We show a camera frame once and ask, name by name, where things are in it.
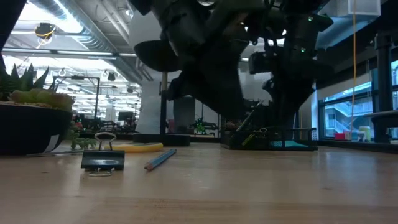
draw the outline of black binder clip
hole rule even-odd
[[[100,135],[108,135],[113,138],[109,140],[110,150],[102,150],[103,141],[98,137]],[[113,174],[114,170],[124,169],[124,151],[114,151],[112,142],[116,139],[113,133],[97,133],[94,138],[99,141],[98,150],[84,150],[81,160],[81,168],[91,170],[90,177],[108,177]]]

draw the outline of metal frame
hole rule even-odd
[[[73,76],[53,76],[53,82],[52,86],[55,86],[58,78],[70,78],[72,80],[84,80],[84,79],[89,79],[89,80],[97,80],[97,94],[95,96],[95,111],[94,111],[94,119],[97,119],[97,109],[98,109],[98,95],[100,94],[100,81],[101,79],[98,77],[82,77],[78,75],[73,75]]]

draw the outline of ceiling pipe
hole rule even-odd
[[[97,3],[98,7],[104,11],[105,16],[111,21],[112,25],[116,28],[116,30],[120,33],[120,35],[123,37],[123,39],[130,44],[130,39],[126,32],[120,28],[119,24],[116,22],[116,20],[113,18],[111,13],[108,11],[108,9],[105,7],[104,2],[102,0],[95,0],[95,3]]]
[[[74,37],[74,39],[89,50],[96,52],[117,52],[117,48],[109,41],[109,39],[100,31],[96,24],[87,16],[87,14],[80,8],[75,1],[71,0],[29,0],[30,3],[36,7],[51,13],[56,18],[64,20],[67,14],[60,7],[67,9],[69,13],[76,19],[81,26],[84,27],[80,34],[87,34],[89,37]],[[126,62],[123,58],[117,57],[116,60],[108,61],[118,68],[129,82],[139,83],[142,80],[142,75],[137,68]]]
[[[115,6],[113,5],[113,3],[110,0],[105,0],[105,3],[107,5],[108,9],[111,11],[111,13],[113,13],[113,15],[118,19],[118,21],[120,22],[120,25],[126,31],[127,36],[128,36],[130,34],[130,28],[127,26],[126,22],[120,15],[119,11],[115,8]]]

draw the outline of cable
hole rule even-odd
[[[356,0],[354,0],[354,10],[353,10],[353,29],[354,29],[354,87],[353,87],[353,101],[351,105],[351,129],[350,129],[350,139],[352,140],[353,129],[354,129],[354,104],[355,104],[355,86],[356,86]]]

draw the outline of black tray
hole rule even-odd
[[[250,135],[254,137],[245,142]],[[221,146],[237,150],[316,151],[317,129],[268,127],[264,133],[226,131],[221,137]]]

